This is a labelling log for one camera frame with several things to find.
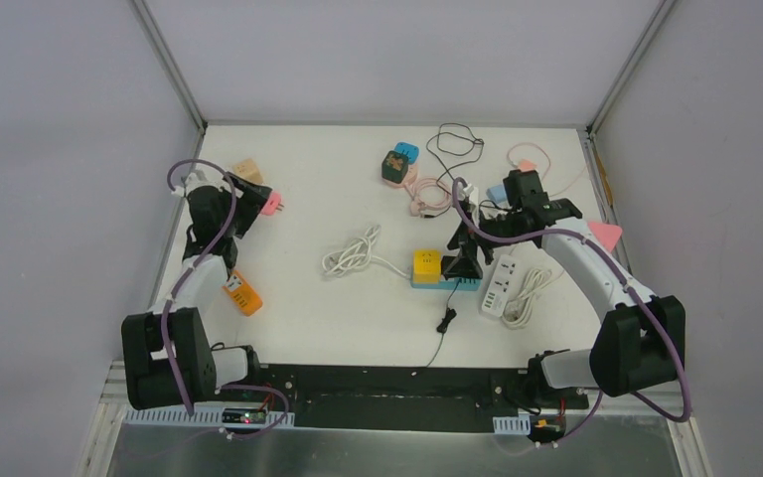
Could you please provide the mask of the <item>pink cube socket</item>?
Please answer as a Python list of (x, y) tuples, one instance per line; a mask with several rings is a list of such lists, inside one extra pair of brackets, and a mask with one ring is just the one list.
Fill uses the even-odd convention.
[(264, 205), (260, 209), (260, 214), (265, 216), (273, 216), (284, 209), (282, 196), (275, 191), (272, 191), (266, 199)]

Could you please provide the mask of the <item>pink triangular power strip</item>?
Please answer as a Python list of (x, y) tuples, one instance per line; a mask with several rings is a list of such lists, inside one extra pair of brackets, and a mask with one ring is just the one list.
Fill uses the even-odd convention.
[(623, 235), (623, 229), (617, 225), (601, 222), (588, 221), (587, 224), (597, 241), (612, 253)]

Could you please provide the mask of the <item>salmon pink charger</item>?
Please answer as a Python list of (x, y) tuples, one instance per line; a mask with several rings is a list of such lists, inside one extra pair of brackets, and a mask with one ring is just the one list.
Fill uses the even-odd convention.
[(518, 169), (521, 172), (535, 171), (536, 170), (536, 163), (534, 163), (534, 162), (532, 162), (532, 161), (530, 161), (528, 159), (523, 159), (523, 160), (521, 160), (519, 162)]

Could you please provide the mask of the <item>white power strip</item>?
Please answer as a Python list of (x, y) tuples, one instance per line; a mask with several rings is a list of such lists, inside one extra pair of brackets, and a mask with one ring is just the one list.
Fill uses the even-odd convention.
[(485, 281), (486, 289), (480, 306), (485, 318), (500, 320), (508, 303), (517, 296), (524, 274), (524, 264), (511, 254), (495, 260), (492, 275)]

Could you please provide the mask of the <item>orange power strip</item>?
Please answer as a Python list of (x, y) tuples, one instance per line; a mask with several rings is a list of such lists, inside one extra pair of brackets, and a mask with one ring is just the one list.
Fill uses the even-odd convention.
[(252, 316), (263, 305), (263, 301), (257, 291), (237, 270), (231, 272), (228, 281), (223, 286), (223, 290), (243, 316)]

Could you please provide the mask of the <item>light blue charger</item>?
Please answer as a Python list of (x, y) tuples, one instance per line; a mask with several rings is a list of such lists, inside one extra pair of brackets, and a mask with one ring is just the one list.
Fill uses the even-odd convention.
[(503, 185), (490, 187), (486, 191), (487, 198), (496, 205), (506, 205), (508, 203), (507, 193)]

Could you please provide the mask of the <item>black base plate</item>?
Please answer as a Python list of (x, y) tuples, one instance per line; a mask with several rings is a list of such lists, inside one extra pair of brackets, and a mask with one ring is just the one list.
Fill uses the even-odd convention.
[(296, 427), (485, 433), (497, 417), (587, 410), (577, 390), (538, 391), (525, 369), (262, 365), (242, 379), (283, 394)]

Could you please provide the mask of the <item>beige dragon cube adapter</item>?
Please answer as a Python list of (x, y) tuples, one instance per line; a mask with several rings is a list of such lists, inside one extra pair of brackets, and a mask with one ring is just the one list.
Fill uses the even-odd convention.
[(255, 185), (263, 185), (264, 179), (258, 165), (252, 158), (246, 158), (232, 165), (232, 172), (240, 179)]

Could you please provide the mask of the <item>dark green cube socket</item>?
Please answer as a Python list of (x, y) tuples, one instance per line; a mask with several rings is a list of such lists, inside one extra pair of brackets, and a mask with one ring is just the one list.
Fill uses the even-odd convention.
[(381, 162), (381, 176), (392, 175), (394, 172), (401, 174), (406, 172), (408, 167), (409, 163), (405, 156), (390, 150)]

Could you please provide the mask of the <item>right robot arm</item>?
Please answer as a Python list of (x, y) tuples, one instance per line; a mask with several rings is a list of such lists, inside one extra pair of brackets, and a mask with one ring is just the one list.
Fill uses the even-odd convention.
[(479, 220), (471, 185), (457, 178), (452, 206), (460, 231), (483, 250), (533, 242), (556, 261), (595, 311), (600, 327), (590, 349), (543, 354), (526, 377), (526, 398), (552, 405), (568, 388), (593, 388), (617, 398), (642, 398), (645, 389), (675, 382), (690, 400), (686, 376), (686, 311), (673, 295), (643, 285), (613, 256), (568, 199), (553, 199), (535, 172), (511, 171), (503, 185), (510, 208)]

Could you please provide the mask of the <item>blue cube socket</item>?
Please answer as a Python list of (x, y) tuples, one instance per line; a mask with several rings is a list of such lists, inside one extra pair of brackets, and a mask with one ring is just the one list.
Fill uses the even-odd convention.
[(409, 164), (414, 164), (419, 156), (419, 148), (407, 142), (398, 142), (393, 151), (405, 156)]

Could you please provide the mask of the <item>yellow cube socket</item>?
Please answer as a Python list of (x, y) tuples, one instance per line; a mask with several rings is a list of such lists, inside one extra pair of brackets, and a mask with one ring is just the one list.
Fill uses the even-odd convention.
[(412, 256), (411, 284), (438, 284), (442, 277), (441, 253), (437, 249), (417, 249)]

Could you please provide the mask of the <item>round pink socket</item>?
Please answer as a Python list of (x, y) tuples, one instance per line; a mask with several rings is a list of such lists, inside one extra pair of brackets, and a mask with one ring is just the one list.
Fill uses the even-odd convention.
[(394, 172), (392, 175), (382, 176), (382, 181), (389, 187), (404, 189), (412, 187), (418, 178), (418, 168), (415, 164), (410, 165), (406, 172), (401, 174)]

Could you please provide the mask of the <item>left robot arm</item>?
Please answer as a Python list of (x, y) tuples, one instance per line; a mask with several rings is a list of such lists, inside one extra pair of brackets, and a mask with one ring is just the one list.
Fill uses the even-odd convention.
[(280, 197), (236, 175), (217, 185), (196, 171), (186, 180), (185, 199), (191, 222), (181, 273), (165, 296), (121, 325), (127, 396), (138, 410), (192, 407), (223, 386), (247, 402), (263, 388), (253, 349), (213, 349), (203, 317), (229, 283), (237, 241), (260, 215), (279, 208)]

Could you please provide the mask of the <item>teal power strip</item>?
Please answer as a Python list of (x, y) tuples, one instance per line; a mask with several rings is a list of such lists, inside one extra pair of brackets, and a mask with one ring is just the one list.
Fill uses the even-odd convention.
[(410, 277), (410, 285), (415, 289), (478, 291), (481, 284), (480, 278), (445, 278), (440, 276), (436, 282), (418, 282), (415, 276)]

